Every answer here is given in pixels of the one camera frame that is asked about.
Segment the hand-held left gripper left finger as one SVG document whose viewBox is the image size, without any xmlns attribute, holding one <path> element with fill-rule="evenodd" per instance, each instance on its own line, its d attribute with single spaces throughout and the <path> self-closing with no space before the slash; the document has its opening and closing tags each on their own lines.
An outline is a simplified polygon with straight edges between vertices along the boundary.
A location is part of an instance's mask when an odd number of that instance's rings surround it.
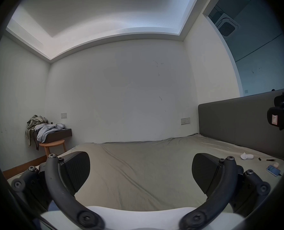
<svg viewBox="0 0 284 230">
<path fill-rule="evenodd" d="M 76 226 L 84 230 L 103 230 L 105 222 L 100 215 L 79 203 L 75 194 L 90 174 L 87 152 L 75 151 L 62 157 L 49 154 L 39 168 L 30 166 L 11 182 L 25 209 L 31 213 L 47 212 L 52 202 Z"/>
</svg>

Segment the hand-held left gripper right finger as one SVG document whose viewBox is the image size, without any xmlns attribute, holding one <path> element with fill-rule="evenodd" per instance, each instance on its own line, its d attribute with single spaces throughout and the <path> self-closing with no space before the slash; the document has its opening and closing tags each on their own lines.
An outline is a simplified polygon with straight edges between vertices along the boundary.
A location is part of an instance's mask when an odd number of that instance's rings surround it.
<svg viewBox="0 0 284 230">
<path fill-rule="evenodd" d="M 206 202 L 179 221 L 181 230 L 199 230 L 209 225 L 230 204 L 233 213 L 248 217 L 268 196 L 271 186 L 251 169 L 244 171 L 233 156 L 217 158 L 198 153 L 192 175 Z"/>
</svg>

